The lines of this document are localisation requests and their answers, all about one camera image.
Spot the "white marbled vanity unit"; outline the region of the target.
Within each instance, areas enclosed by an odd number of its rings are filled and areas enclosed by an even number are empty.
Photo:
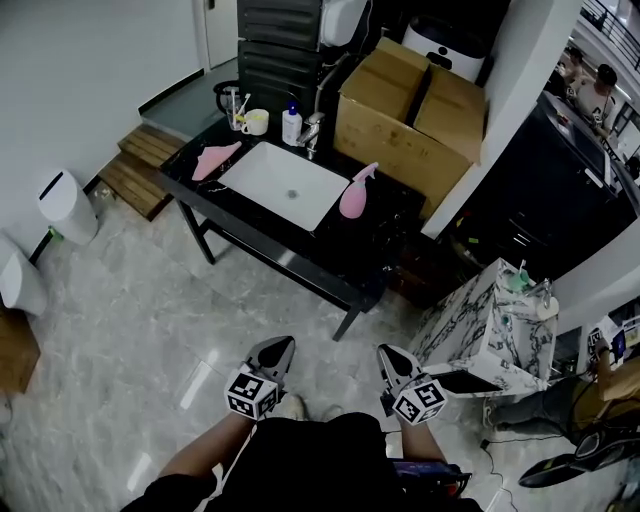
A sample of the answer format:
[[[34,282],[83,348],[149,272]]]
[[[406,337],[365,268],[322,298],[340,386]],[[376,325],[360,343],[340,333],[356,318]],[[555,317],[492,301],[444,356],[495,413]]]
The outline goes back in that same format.
[[[558,314],[540,321],[536,306],[554,297],[547,279],[510,293],[518,268],[499,258],[420,319],[408,350],[428,376],[457,398],[528,395],[548,387]]]

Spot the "white mug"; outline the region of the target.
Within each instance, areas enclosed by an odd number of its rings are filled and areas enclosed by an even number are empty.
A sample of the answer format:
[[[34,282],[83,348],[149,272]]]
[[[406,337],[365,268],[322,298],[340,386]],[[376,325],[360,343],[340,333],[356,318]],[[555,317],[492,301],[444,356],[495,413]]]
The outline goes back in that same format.
[[[241,132],[245,135],[262,136],[268,131],[269,112],[252,109],[243,116]]]

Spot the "black device with blue screen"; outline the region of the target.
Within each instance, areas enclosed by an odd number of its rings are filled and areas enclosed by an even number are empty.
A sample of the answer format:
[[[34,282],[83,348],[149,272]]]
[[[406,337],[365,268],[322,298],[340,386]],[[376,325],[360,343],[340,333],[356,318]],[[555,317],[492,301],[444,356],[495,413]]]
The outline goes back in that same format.
[[[440,461],[391,460],[402,488],[415,497],[458,498],[466,489],[471,473],[455,464]]]

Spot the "pink cloth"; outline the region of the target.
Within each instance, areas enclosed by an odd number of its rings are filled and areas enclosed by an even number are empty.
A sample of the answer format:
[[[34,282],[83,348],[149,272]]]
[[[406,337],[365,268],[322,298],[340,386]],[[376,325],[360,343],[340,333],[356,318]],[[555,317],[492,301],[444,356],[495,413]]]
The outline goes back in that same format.
[[[242,146],[241,141],[237,141],[228,146],[208,146],[205,147],[198,157],[198,162],[192,180],[201,182],[212,172],[229,160],[233,154]]]

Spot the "plain white bin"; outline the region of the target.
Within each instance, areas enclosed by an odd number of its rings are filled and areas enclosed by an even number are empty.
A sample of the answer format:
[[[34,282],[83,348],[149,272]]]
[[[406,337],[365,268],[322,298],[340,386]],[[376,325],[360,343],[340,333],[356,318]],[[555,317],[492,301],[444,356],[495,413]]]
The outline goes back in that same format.
[[[9,309],[41,316],[48,295],[37,268],[19,247],[0,231],[0,299]]]

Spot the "black metal railing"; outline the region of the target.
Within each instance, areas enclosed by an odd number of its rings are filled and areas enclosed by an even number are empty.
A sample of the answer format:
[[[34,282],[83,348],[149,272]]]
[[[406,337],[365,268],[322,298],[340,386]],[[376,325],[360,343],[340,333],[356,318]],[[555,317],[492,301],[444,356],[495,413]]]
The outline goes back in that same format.
[[[635,70],[640,69],[640,39],[600,0],[584,0],[580,15],[602,34]]]

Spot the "white pump bottle blue cap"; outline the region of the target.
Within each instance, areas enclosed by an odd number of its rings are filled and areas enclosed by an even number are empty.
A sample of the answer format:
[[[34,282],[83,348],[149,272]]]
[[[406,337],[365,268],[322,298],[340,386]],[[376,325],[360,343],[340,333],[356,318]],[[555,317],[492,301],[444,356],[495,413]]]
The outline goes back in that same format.
[[[301,135],[302,122],[297,102],[290,100],[281,115],[282,141],[284,143],[292,147],[299,145],[298,138]]]

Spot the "large cardboard box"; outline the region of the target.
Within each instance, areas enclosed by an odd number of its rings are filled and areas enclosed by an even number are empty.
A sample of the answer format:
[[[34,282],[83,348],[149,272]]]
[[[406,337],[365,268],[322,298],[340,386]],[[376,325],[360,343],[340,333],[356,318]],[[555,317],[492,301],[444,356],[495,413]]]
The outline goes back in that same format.
[[[479,163],[485,93],[386,37],[340,89],[334,148],[420,192],[430,218]]]

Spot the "person's right forearm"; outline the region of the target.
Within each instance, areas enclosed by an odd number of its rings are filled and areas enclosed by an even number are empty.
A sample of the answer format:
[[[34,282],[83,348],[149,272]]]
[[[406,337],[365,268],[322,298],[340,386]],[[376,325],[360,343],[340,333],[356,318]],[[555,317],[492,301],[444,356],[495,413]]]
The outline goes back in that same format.
[[[423,462],[447,462],[426,422],[411,425],[404,419],[400,419],[400,427],[402,452],[405,459]]]

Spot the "pink spray bottle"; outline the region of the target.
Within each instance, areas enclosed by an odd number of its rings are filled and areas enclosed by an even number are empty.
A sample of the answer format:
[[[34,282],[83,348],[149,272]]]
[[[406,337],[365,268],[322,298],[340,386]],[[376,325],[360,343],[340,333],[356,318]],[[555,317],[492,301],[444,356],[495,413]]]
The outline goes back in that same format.
[[[379,164],[371,163],[358,172],[352,183],[345,189],[339,203],[341,215],[347,219],[359,218],[365,209],[367,201],[366,179],[374,177]]]

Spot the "chrome faucet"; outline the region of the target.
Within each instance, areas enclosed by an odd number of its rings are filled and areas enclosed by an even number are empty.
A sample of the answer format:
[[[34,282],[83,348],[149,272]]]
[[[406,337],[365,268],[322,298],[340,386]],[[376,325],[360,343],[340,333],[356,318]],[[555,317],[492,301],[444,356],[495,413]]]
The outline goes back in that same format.
[[[314,112],[309,116],[304,124],[306,129],[297,138],[297,145],[303,147],[307,152],[307,158],[313,160],[316,153],[316,145],[322,127],[325,114],[322,112]]]

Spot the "black glossy floor appliance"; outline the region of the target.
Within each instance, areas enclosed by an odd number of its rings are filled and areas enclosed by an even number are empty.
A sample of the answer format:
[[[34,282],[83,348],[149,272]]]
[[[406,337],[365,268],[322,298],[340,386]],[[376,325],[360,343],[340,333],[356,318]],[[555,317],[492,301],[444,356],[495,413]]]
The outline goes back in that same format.
[[[545,488],[591,473],[640,454],[640,432],[604,429],[586,435],[574,453],[545,459],[519,479],[524,488]]]

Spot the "small cardboard box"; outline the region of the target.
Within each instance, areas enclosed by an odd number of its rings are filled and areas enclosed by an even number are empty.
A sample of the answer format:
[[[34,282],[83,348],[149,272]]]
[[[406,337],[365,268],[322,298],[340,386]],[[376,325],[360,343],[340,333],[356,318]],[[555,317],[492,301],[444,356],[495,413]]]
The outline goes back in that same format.
[[[0,303],[0,390],[24,394],[40,354],[26,314]]]

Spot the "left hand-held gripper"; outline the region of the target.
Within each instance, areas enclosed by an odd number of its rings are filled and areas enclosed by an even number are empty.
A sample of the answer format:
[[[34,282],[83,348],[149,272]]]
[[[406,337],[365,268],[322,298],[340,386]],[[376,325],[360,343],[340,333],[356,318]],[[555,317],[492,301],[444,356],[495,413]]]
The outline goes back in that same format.
[[[272,369],[272,377],[282,381],[295,353],[295,339],[276,336],[254,345],[243,362],[233,370],[224,388],[227,409],[258,421],[271,412],[284,396],[283,387],[255,369]]]

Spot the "green cup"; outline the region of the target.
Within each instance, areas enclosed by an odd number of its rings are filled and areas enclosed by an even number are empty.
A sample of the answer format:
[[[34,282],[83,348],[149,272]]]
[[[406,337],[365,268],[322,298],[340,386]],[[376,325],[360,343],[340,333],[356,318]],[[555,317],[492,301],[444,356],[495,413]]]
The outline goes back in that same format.
[[[528,271],[525,268],[520,268],[516,272],[509,274],[505,287],[510,293],[523,294],[531,287]]]

